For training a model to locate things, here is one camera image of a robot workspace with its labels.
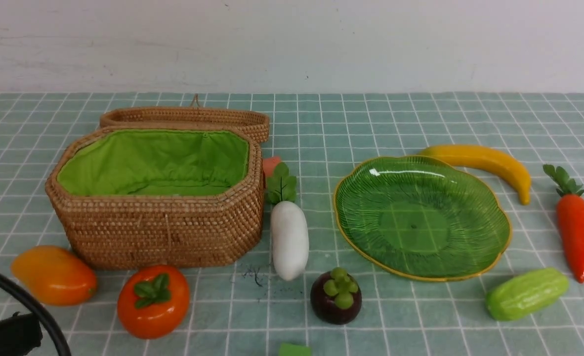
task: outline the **toy carrot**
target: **toy carrot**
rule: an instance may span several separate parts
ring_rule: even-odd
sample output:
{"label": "toy carrot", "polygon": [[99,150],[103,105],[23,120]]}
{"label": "toy carrot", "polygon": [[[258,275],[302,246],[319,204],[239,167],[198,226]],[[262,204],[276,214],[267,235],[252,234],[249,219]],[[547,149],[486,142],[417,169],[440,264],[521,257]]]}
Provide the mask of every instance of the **toy carrot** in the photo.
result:
{"label": "toy carrot", "polygon": [[579,283],[584,283],[584,193],[562,167],[543,165],[542,170],[557,185],[560,200],[556,205],[556,218],[562,247],[569,268]]}
{"label": "toy carrot", "polygon": [[274,174],[274,167],[281,163],[281,157],[273,156],[268,158],[263,158],[263,174],[268,178]]}

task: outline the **wicker basket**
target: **wicker basket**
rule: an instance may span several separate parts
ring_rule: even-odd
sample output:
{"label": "wicker basket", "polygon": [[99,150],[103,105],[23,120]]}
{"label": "wicker basket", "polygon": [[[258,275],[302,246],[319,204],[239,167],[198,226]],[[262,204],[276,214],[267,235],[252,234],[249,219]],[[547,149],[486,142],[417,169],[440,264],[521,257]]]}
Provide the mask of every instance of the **wicker basket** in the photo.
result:
{"label": "wicker basket", "polygon": [[[81,196],[70,194],[58,181],[64,165],[85,146],[116,131],[158,128],[234,133],[249,143],[247,175],[213,196]],[[98,129],[64,151],[45,188],[73,250],[95,269],[134,269],[159,263],[181,268],[224,266],[237,261],[261,239],[261,149],[237,128],[131,123]]]}
{"label": "wicker basket", "polygon": [[101,115],[99,126],[129,126],[139,122],[184,122],[218,127],[234,127],[256,142],[266,142],[270,135],[270,118],[256,111],[201,108],[197,95],[191,106],[139,106],[121,108]]}

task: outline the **green cucumber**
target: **green cucumber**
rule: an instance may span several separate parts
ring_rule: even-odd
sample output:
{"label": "green cucumber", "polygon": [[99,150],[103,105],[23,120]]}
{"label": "green cucumber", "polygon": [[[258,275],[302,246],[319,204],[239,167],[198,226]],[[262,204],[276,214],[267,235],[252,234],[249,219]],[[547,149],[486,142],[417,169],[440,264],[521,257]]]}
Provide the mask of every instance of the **green cucumber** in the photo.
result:
{"label": "green cucumber", "polygon": [[514,277],[488,293],[486,305],[496,320],[511,321],[551,306],[567,293],[568,278],[553,267]]}

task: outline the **yellow banana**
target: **yellow banana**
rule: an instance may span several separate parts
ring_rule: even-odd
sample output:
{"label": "yellow banana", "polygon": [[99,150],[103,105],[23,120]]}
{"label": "yellow banana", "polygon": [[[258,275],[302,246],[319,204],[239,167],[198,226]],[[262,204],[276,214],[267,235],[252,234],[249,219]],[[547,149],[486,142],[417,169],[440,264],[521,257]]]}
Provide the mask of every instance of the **yellow banana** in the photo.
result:
{"label": "yellow banana", "polygon": [[531,176],[522,163],[505,152],[470,144],[440,144],[428,147],[418,155],[436,158],[452,166],[495,174],[518,192],[518,200],[522,205],[530,203]]}

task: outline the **grid pattern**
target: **grid pattern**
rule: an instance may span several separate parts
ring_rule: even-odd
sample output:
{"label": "grid pattern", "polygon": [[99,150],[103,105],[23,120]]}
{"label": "grid pattern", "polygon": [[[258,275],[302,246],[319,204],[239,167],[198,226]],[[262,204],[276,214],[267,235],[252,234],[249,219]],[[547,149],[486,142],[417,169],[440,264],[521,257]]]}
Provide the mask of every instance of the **grid pattern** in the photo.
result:
{"label": "grid pattern", "polygon": [[[0,94],[0,272],[39,244],[68,246],[43,183],[62,150],[90,133],[100,113],[143,105],[186,106],[182,93]],[[299,176],[298,202],[310,229],[308,272],[283,282],[269,266],[269,219],[258,247],[233,266],[184,273],[192,305],[171,335],[145,342],[127,335],[115,301],[126,272],[99,272],[100,292],[80,307],[48,308],[76,355],[276,355],[281,342],[313,355],[584,356],[584,285],[571,282],[553,306],[517,322],[491,320],[484,293],[531,268],[568,268],[554,225],[557,196],[543,162],[564,165],[584,183],[584,94],[200,94],[205,106],[270,115],[264,155],[279,155]],[[433,144],[504,149],[534,176],[523,207],[499,178],[471,171],[497,193],[513,222],[504,259],[482,277],[433,284],[401,279],[355,253],[334,223],[331,193],[355,164],[411,154]],[[342,265],[364,304],[348,326],[320,322],[308,307],[314,279]],[[23,309],[0,291],[0,318]],[[32,355],[53,355],[46,341]]]}

